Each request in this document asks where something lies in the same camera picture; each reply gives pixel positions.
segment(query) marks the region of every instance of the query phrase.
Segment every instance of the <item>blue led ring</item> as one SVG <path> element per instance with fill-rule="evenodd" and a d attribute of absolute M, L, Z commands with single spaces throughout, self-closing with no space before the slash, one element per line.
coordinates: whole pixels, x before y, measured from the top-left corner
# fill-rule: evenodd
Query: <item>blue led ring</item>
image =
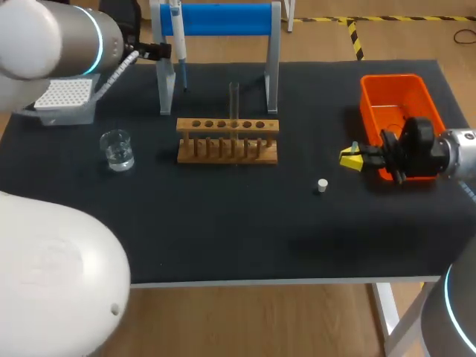
<path fill-rule="evenodd" d="M 87 15 L 87 17 L 90 18 L 90 20 L 94 24 L 94 27 L 96 28 L 97 38 L 99 39 L 99 49 L 97 50 L 96 60 L 92 64 L 91 68 L 83 73 L 83 75 L 85 75 L 85 74 L 89 74 L 89 73 L 93 72 L 93 70 L 96 69 L 97 65 L 99 65 L 99 62 L 101 61 L 101 57 L 103 56 L 103 52 L 104 52 L 103 34 L 101 33 L 101 29 L 99 28 L 99 25 L 97 24 L 96 19 L 94 17 L 92 17 L 91 14 L 88 13 L 88 11 L 84 10 L 83 8 L 81 8 L 79 6 L 75 6 L 75 8 L 80 9 L 81 11 L 83 11 Z"/>
<path fill-rule="evenodd" d="M 465 341 L 466 345 L 473 351 L 473 353 L 476 354 L 476 347 L 474 344 L 469 340 L 468 336 L 464 333 L 463 329 L 461 328 L 460 324 L 456 320 L 456 317 L 454 316 L 453 309 L 451 308 L 451 304 L 449 303 L 449 296 L 448 296 L 448 279 L 449 279 L 449 272 L 451 271 L 451 265 L 448 269 L 448 272 L 446 273 L 446 278 L 445 278 L 445 302 L 446 302 L 446 308 L 448 309 L 448 314 L 451 319 L 451 322 L 454 325 L 454 328 L 457 330 L 458 334 L 461 336 L 463 341 Z"/>

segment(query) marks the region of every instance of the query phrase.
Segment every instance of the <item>pipette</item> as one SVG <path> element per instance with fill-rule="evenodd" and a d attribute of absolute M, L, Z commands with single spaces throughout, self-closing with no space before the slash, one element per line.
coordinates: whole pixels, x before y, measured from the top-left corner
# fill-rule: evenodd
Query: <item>pipette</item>
<path fill-rule="evenodd" d="M 170 0 L 170 15 L 172 16 L 173 40 L 176 44 L 176 55 L 179 60 L 184 91 L 187 91 L 187 49 L 185 47 L 184 20 L 181 14 L 181 0 Z"/>

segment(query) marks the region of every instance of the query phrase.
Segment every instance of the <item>wooden floor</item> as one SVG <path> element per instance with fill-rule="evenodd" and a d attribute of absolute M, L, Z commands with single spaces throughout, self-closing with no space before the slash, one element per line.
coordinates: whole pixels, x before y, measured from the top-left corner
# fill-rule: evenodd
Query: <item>wooden floor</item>
<path fill-rule="evenodd" d="M 97 0 L 73 2 L 97 6 Z M 297 0 L 296 6 L 296 17 L 475 14 L 473 0 Z M 462 22 L 357 24 L 366 60 L 438 60 L 467 121 L 476 126 L 476 45 L 453 42 L 461 28 L 476 30 Z M 147 22 L 143 40 L 151 40 Z M 187 38 L 188 61 L 264 62 L 266 43 L 261 37 Z M 282 33 L 282 61 L 355 59 L 346 26 L 296 23 L 293 33 Z M 0 119 L 1 125 L 7 116 Z M 419 284 L 398 283 L 393 289 L 403 314 Z M 382 356 L 375 317 L 364 285 L 132 290 L 123 322 L 102 355 Z M 420 355 L 418 346 L 408 354 Z"/>

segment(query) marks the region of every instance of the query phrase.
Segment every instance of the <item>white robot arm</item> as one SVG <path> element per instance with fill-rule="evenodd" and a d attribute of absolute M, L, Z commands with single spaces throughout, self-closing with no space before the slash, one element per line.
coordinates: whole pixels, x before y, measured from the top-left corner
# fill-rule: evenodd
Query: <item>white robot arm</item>
<path fill-rule="evenodd" d="M 48 78 L 113 69 L 123 51 L 104 13 L 0 0 L 0 112 L 38 99 Z M 0 227 L 0 356 L 93 353 L 129 297 L 129 264 L 114 234 L 78 210 L 3 192 Z"/>
<path fill-rule="evenodd" d="M 124 43 L 105 13 L 51 1 L 0 1 L 0 112 L 21 109 L 49 78 L 117 67 Z"/>

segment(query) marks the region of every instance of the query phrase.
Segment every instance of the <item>black table mat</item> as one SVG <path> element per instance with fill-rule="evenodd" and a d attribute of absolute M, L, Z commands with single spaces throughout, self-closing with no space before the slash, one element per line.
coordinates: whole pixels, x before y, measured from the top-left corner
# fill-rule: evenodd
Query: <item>black table mat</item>
<path fill-rule="evenodd" d="M 455 181 L 394 187 L 338 165 L 365 140 L 365 74 L 423 77 L 446 127 L 467 126 L 434 61 L 283 63 L 279 164 L 177 165 L 177 117 L 266 114 L 263 64 L 189 65 L 170 117 L 159 116 L 155 66 L 130 68 L 89 126 L 42 127 L 13 116 L 0 143 L 0 190 L 98 218 L 127 252 L 133 283 L 442 274 L 476 231 L 474 202 Z M 132 136 L 135 166 L 110 173 L 99 137 Z M 320 178 L 322 196 L 312 194 Z"/>

